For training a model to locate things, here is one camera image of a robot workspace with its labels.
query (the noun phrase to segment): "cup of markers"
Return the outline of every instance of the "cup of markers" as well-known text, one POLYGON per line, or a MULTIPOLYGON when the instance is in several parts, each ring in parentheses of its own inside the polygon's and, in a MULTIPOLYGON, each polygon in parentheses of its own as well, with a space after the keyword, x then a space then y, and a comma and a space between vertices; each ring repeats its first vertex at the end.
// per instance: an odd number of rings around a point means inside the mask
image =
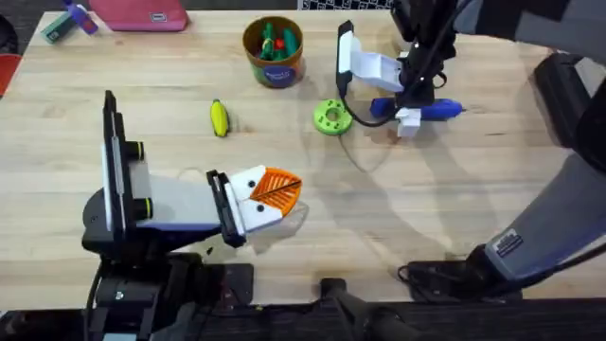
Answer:
POLYGON ((261 84, 285 88, 303 77, 303 33, 294 21, 281 16, 259 18, 246 28, 242 43, 261 84))

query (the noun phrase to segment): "sticker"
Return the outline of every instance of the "sticker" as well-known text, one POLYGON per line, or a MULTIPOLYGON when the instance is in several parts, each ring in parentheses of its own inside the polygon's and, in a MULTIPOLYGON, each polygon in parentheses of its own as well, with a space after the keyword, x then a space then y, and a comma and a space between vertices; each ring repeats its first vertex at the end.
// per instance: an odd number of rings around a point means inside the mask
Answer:
POLYGON ((166 23, 167 15, 159 12, 159 13, 150 13, 151 21, 154 23, 166 23))
POLYGON ((289 66, 269 65, 263 68, 263 74, 272 86, 287 87, 293 83, 296 71, 289 66))
POLYGON ((501 238, 492 244, 492 249, 497 255, 499 255, 499 257, 503 258, 518 248, 518 246, 522 245, 523 242, 522 236, 520 236, 514 229, 511 229, 505 232, 501 238))

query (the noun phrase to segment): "black cable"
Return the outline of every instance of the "black cable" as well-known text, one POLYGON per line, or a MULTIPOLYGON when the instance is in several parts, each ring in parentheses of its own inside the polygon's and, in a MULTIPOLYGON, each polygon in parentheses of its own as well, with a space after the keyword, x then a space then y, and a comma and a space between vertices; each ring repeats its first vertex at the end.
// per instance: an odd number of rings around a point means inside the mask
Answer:
POLYGON ((84 327, 84 341, 88 341, 88 323, 90 319, 90 313, 93 310, 93 300, 95 299, 95 293, 97 292, 98 284, 101 282, 101 267, 103 265, 103 260, 98 264, 97 271, 95 273, 95 277, 93 278, 93 283, 91 284, 91 288, 88 291, 88 297, 86 298, 86 306, 84 307, 84 312, 82 314, 82 325, 84 327))
POLYGON ((414 283, 413 280, 411 280, 408 277, 405 277, 401 272, 404 270, 408 270, 408 265, 403 265, 401 267, 398 268, 398 278, 400 279, 400 281, 404 284, 406 284, 406 286, 414 291, 417 292, 417 294, 419 294, 419 296, 423 297, 423 299, 425 300, 426 303, 434 303, 433 300, 429 299, 429 297, 427 295, 425 295, 425 293, 423 293, 423 291, 419 288, 419 285, 417 285, 416 283, 414 283))
MULTIPOLYGON (((437 50, 440 48, 440 45, 442 44, 442 41, 444 40, 444 38, 446 37, 446 33, 448 33, 449 29, 451 29, 451 27, 453 26, 453 22, 455 21, 455 19, 458 17, 458 15, 472 2, 473 0, 465 0, 461 5, 459 5, 453 12, 453 14, 451 14, 451 16, 448 18, 448 21, 446 21, 446 24, 444 25, 444 27, 442 28, 442 30, 438 33, 436 41, 434 42, 434 44, 432 45, 432 48, 429 51, 429 54, 427 56, 427 59, 425 60, 425 63, 423 64, 423 66, 421 67, 419 73, 417 74, 417 77, 415 78, 415 81, 412 83, 411 86, 408 86, 404 89, 403 93, 402 93, 402 97, 403 100, 407 100, 410 95, 412 93, 415 92, 415 90, 417 90, 417 88, 419 87, 419 85, 421 84, 421 78, 423 78, 425 72, 427 72, 427 69, 429 68, 429 66, 432 63, 432 60, 434 59, 437 50)), ((348 92, 348 82, 340 82, 337 79, 337 88, 339 89, 339 97, 341 98, 341 101, 343 102, 343 106, 345 107, 345 109, 349 112, 349 114, 351 115, 351 117, 353 117, 353 119, 362 124, 363 126, 366 127, 370 127, 370 128, 376 128, 376 127, 380 127, 382 125, 384 125, 385 123, 389 122, 390 120, 394 119, 394 117, 396 116, 396 114, 398 113, 398 111, 400 110, 400 108, 398 107, 394 107, 392 113, 390 113, 389 115, 387 115, 384 119, 379 120, 379 121, 375 121, 375 122, 368 122, 365 121, 361 118, 359 118, 354 112, 353 110, 351 110, 351 108, 349 108, 348 105, 348 101, 346 100, 346 94, 348 92)))

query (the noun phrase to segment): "gray robot arm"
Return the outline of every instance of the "gray robot arm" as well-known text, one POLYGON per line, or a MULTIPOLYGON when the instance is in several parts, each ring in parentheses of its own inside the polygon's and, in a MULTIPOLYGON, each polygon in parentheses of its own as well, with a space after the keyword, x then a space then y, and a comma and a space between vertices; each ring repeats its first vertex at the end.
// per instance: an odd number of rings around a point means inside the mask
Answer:
POLYGON ((552 47, 606 64, 602 0, 474 0, 454 21, 454 29, 552 47))
MULTIPOLYGON (((402 3, 414 6, 419 1, 402 3)), ((441 6, 445 1, 433 2, 441 6)), ((466 2, 457 1, 459 6, 466 2)), ((606 2, 601 0, 472 0, 453 29, 548 46, 606 64, 606 2)), ((569 260, 606 231, 602 198, 606 124, 600 118, 604 101, 606 84, 602 83, 579 120, 578 153, 569 156, 560 173, 508 228, 478 245, 464 261, 413 261, 402 267, 407 270, 405 280, 414 283, 420 297, 441 300, 432 293, 458 299, 500 296, 606 251, 602 245, 569 260)))

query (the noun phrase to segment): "wooden table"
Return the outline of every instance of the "wooden table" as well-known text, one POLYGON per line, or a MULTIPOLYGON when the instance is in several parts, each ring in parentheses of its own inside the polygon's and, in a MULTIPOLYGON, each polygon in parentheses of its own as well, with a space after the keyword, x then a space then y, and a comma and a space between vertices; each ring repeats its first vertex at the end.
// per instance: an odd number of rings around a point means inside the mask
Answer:
MULTIPOLYGON (((336 29, 351 19, 368 51, 397 55, 387 11, 282 12, 305 35, 305 79, 285 90, 257 84, 241 47, 245 26, 268 12, 191 12, 178 34, 77 31, 60 45, 38 35, 0 101, 0 307, 81 307, 97 267, 80 246, 81 212, 101 186, 103 91, 111 89, 130 139, 143 140, 153 173, 204 181, 212 169, 258 164, 303 178, 300 203, 280 226, 234 250, 213 239, 188 249, 210 261, 251 262, 255 301, 314 298, 337 276, 365 299, 401 300, 394 279, 410 260, 464 258, 505 228, 557 173, 568 151, 552 142, 529 82, 546 49, 460 36, 440 98, 468 111, 424 124, 413 140, 354 126, 319 134, 312 111, 336 98, 336 29), (221 99, 233 133, 213 135, 208 109, 221 99)), ((354 84, 366 111, 380 94, 354 84)), ((595 260, 527 292, 531 297, 604 296, 595 260)))

